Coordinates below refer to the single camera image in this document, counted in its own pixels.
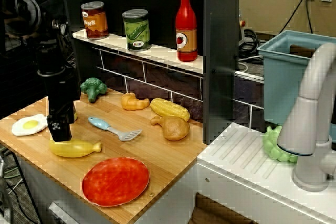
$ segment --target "spatula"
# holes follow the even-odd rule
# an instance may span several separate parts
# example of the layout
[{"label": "spatula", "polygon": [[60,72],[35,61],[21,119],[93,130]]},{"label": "spatula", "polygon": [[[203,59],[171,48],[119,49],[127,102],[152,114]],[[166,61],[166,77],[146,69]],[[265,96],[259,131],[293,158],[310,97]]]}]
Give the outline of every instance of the spatula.
[{"label": "spatula", "polygon": [[99,118],[94,118],[92,116],[89,117],[89,122],[92,125],[100,128],[102,130],[112,132],[113,134],[117,135],[119,137],[119,140],[121,140],[121,141],[132,140],[133,138],[135,138],[137,135],[139,135],[142,132],[142,130],[136,130],[136,131],[130,131],[130,132],[121,132],[121,131],[118,131],[118,130],[112,128],[104,120],[99,119]]}]

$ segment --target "toy fried egg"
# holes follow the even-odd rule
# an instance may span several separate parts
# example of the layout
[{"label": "toy fried egg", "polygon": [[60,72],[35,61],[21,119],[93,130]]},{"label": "toy fried egg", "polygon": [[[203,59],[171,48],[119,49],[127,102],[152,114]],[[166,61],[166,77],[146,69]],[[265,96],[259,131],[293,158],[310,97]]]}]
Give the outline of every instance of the toy fried egg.
[{"label": "toy fried egg", "polygon": [[12,133],[16,136],[33,135],[48,126],[47,118],[42,115],[33,115],[22,118],[12,126]]}]

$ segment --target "orange plate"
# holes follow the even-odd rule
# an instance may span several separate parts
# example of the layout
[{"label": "orange plate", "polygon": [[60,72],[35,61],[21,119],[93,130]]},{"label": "orange plate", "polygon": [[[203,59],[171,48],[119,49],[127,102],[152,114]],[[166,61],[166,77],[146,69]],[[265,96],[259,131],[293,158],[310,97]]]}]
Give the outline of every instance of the orange plate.
[{"label": "orange plate", "polygon": [[134,158],[116,157],[95,165],[84,177],[85,197],[101,207],[113,207],[137,198],[147,187],[149,171]]}]

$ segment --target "egg yolk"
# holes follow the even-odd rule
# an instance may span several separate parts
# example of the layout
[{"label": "egg yolk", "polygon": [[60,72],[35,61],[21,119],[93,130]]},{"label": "egg yolk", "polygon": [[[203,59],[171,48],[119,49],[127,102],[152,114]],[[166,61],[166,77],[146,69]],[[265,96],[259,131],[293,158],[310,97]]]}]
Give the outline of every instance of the egg yolk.
[{"label": "egg yolk", "polygon": [[27,130],[27,129],[34,128],[34,127],[36,127],[37,125],[38,125],[38,121],[36,121],[36,120],[30,120],[30,121],[25,122],[25,123],[23,124],[23,128],[24,128],[25,130]]}]

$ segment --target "red bottle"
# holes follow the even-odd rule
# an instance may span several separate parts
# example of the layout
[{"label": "red bottle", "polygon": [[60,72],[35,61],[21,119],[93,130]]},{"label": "red bottle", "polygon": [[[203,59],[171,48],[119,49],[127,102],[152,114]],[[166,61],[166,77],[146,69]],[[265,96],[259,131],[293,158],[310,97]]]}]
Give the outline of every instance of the red bottle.
[{"label": "red bottle", "polygon": [[197,22],[189,0],[181,0],[175,27],[178,59],[195,60],[197,58]]}]

